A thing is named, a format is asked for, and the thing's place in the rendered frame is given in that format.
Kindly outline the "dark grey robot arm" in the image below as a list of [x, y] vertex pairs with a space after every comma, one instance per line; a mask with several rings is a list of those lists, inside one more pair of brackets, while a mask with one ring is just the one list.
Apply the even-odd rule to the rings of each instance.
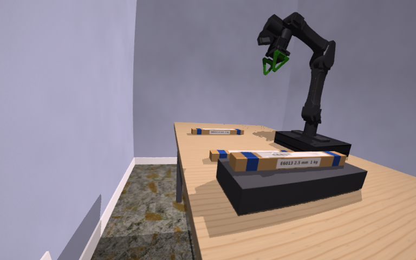
[[276, 46], [284, 47], [286, 40], [289, 43], [292, 35], [309, 46], [314, 53], [309, 62], [311, 69], [309, 93], [301, 113], [303, 120], [306, 121], [304, 131], [291, 130], [291, 132], [319, 142], [330, 142], [330, 139], [318, 136], [316, 132], [318, 124], [321, 124], [322, 109], [320, 107], [323, 85], [328, 70], [334, 64], [336, 43], [334, 40], [323, 39], [297, 12], [283, 20], [273, 14], [259, 33], [257, 41], [259, 46], [270, 45], [268, 49], [270, 51]]

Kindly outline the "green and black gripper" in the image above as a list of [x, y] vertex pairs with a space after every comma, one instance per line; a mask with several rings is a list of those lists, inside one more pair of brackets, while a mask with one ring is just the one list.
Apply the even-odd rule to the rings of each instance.
[[[265, 57], [262, 59], [263, 60], [263, 74], [264, 75], [267, 75], [271, 70], [273, 72], [276, 72], [281, 66], [283, 66], [289, 60], [289, 58], [287, 57], [287, 56], [290, 55], [290, 52], [287, 51], [288, 44], [289, 43], [286, 40], [283, 48], [280, 45], [278, 45], [278, 46], [274, 47], [273, 49], [271, 49], [270, 51], [268, 51], [266, 53], [265, 56], [266, 57], [271, 57], [273, 60], [267, 59]], [[268, 69], [268, 71], [266, 71], [266, 63], [271, 65], [271, 67]], [[276, 64], [278, 64], [278, 63], [280, 63], [280, 64], [275, 68]]]

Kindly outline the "tan cardboard box with blue bands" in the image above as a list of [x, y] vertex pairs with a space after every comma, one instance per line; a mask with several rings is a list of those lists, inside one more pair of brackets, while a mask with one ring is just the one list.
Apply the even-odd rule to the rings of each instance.
[[218, 162], [220, 158], [230, 158], [230, 152], [292, 152], [290, 150], [210, 150], [211, 162]]

